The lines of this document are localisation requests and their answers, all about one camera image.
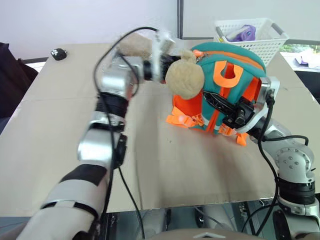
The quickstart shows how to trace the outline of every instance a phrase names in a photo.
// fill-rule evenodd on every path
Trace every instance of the beige tabletop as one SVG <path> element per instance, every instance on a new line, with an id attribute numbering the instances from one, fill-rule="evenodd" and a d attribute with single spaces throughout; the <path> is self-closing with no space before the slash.
<path id="1" fill-rule="evenodd" d="M 92 71 L 108 44 L 63 46 L 68 56 L 47 60 L 0 135 L 0 216 L 31 216 L 52 187 L 77 164 L 77 146 L 96 104 Z M 320 169 L 320 107 L 280 54 L 267 68 L 281 82 L 273 118 L 310 139 Z M 129 104 L 122 166 L 143 209 L 269 198 L 275 184 L 258 147 L 165 122 L 172 109 L 165 85 L 145 82 Z M 320 182 L 316 170 L 316 180 Z M 134 206 L 118 171 L 108 212 Z"/>

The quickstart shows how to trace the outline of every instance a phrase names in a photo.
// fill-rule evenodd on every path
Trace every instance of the purple item in basket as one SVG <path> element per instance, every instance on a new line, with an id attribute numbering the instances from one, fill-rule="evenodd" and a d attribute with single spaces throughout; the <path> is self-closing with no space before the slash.
<path id="1" fill-rule="evenodd" d="M 256 40 L 256 28 L 252 25 L 243 25 L 241 29 L 225 36 L 229 42 L 245 42 Z"/>

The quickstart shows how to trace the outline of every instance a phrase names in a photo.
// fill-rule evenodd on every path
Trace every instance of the backpack handle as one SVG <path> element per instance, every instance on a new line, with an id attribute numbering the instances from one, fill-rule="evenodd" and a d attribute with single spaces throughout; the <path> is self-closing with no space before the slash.
<path id="1" fill-rule="evenodd" d="M 220 87 L 233 88 L 239 83 L 244 69 L 238 65 L 233 65 L 234 78 L 225 78 L 221 75 L 221 72 L 225 69 L 226 66 L 227 61 L 215 62 L 213 71 L 213 81 Z"/>

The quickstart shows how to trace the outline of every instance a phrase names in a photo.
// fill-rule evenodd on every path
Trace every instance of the plush toy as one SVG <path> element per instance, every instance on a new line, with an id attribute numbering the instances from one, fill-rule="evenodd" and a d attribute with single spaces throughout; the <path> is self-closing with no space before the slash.
<path id="1" fill-rule="evenodd" d="M 196 64 L 196 56 L 190 50 L 184 50 L 181 59 L 169 67 L 165 82 L 175 95 L 185 100 L 194 98 L 205 83 L 201 66 Z"/>

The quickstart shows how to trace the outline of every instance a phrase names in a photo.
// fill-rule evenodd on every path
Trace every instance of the white plastic basket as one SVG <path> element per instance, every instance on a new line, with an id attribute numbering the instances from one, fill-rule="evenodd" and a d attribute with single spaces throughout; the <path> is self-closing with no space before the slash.
<path id="1" fill-rule="evenodd" d="M 228 41 L 225 36 L 242 28 L 243 25 L 255 26 L 255 40 Z M 229 43 L 248 49 L 257 54 L 265 66 L 268 66 L 275 54 L 289 39 L 289 36 L 268 18 L 216 21 L 215 29 L 216 32 L 213 39 L 215 42 Z"/>

